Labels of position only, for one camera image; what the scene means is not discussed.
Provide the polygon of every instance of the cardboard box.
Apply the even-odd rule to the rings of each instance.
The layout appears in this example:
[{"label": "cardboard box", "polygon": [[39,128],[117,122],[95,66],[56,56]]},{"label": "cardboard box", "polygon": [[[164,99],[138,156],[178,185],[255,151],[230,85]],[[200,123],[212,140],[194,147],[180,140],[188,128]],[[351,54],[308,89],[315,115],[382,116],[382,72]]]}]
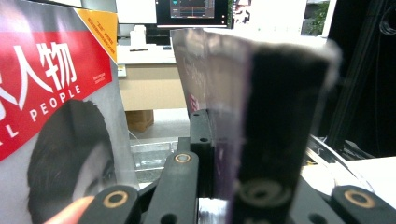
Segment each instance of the cardboard box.
[{"label": "cardboard box", "polygon": [[154,123],[153,110],[125,111],[128,129],[144,132]]}]

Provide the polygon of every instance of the man's dark hair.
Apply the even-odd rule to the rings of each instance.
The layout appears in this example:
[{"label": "man's dark hair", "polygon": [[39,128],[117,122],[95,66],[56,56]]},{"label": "man's dark hair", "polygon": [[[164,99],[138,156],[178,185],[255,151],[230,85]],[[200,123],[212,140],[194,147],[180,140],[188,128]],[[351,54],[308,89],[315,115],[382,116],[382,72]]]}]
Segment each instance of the man's dark hair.
[{"label": "man's dark hair", "polygon": [[48,119],[27,172],[33,223],[47,221],[73,201],[79,171],[99,143],[113,156],[105,119],[93,102],[69,100]]}]

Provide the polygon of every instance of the magazine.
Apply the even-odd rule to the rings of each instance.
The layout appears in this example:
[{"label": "magazine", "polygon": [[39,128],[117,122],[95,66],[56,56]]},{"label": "magazine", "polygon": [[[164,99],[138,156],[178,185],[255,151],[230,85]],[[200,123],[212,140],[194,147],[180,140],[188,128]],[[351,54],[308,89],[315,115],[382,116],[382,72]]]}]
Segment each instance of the magazine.
[{"label": "magazine", "polygon": [[114,185],[138,189],[117,79],[117,15],[0,2],[0,217],[42,223]]}]

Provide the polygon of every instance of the desk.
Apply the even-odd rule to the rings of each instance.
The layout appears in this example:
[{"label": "desk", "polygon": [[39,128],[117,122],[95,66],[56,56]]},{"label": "desk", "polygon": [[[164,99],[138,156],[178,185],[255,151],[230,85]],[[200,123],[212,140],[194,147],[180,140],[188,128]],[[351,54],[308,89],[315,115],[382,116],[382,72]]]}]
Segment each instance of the desk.
[{"label": "desk", "polygon": [[118,64],[126,67],[126,77],[119,77],[124,110],[185,108],[173,51],[152,45],[144,51],[129,49],[117,46]]},{"label": "desk", "polygon": [[[396,157],[378,158],[363,161],[348,161],[348,166],[358,171],[372,186],[375,194],[396,209],[396,177],[393,173],[396,169]],[[325,194],[330,195],[334,187],[334,179],[339,185],[354,185],[362,187],[362,184],[341,165],[331,164],[329,169],[312,165],[305,166],[302,170],[303,178],[311,185]]]}]

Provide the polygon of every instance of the cable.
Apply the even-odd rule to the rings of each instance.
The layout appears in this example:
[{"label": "cable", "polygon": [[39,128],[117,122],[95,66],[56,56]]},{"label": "cable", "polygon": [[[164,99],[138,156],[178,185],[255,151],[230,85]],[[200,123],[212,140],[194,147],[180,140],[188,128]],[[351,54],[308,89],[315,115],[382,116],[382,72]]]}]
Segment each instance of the cable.
[{"label": "cable", "polygon": [[347,161],[342,158],[336,151],[334,151],[332,148],[330,148],[329,146],[327,146],[326,144],[324,144],[320,139],[318,139],[317,137],[315,137],[314,135],[310,135],[310,139],[315,143],[318,144],[321,148],[326,149],[328,152],[330,152],[333,156],[334,159],[341,164],[345,169],[347,169],[352,175],[354,175],[356,177],[356,179],[361,182],[361,185],[371,191],[372,193],[375,193],[373,187],[371,186],[371,184],[354,168],[352,168],[351,166],[347,165]]},{"label": "cable", "polygon": [[376,62],[375,62],[375,144],[376,144],[376,153],[377,157],[381,156],[381,147],[379,143],[379,121],[378,121],[378,77],[379,77],[379,59],[380,59],[380,51],[381,51],[381,35],[378,37],[378,49],[376,52]]},{"label": "cable", "polygon": [[389,7],[384,15],[382,16],[381,22],[379,23],[379,30],[383,35],[396,35],[396,27],[390,25],[390,19],[396,18],[396,4]]},{"label": "cable", "polygon": [[332,188],[335,188],[338,186],[338,181],[337,178],[335,177],[335,174],[333,173],[332,169],[330,168],[330,164],[323,160],[315,151],[313,151],[311,148],[306,149],[306,155],[310,157],[312,160],[314,160],[318,165],[323,166],[327,172],[329,172],[329,175],[332,177],[332,182],[334,186]]},{"label": "cable", "polygon": [[131,136],[133,136],[139,144],[142,144],[142,143],[139,141],[139,139],[136,137],[136,135],[134,135],[131,131],[128,130],[128,133],[129,133]]}]

